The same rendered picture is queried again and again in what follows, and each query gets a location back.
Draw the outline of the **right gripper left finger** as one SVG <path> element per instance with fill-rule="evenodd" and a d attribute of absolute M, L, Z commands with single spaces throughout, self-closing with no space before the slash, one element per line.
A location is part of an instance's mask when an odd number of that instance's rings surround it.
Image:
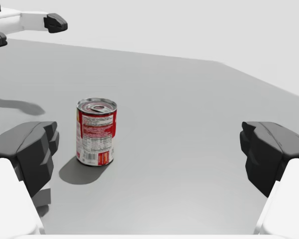
<path fill-rule="evenodd" d="M 54 121 L 19 124 L 0 135 L 0 235 L 41 235 L 59 132 Z"/>

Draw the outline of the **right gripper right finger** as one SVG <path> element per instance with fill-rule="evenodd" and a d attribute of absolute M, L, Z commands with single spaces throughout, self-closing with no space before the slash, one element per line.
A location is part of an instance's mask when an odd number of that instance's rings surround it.
<path fill-rule="evenodd" d="M 274 122 L 242 122 L 249 181 L 267 197 L 256 235 L 299 235 L 299 135 Z"/>

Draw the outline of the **red and white can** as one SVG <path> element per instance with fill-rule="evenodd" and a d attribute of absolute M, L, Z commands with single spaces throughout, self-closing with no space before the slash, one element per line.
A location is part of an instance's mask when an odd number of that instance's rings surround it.
<path fill-rule="evenodd" d="M 117 104 L 103 98 L 77 103 L 76 158 L 88 166 L 101 167 L 114 160 Z"/>

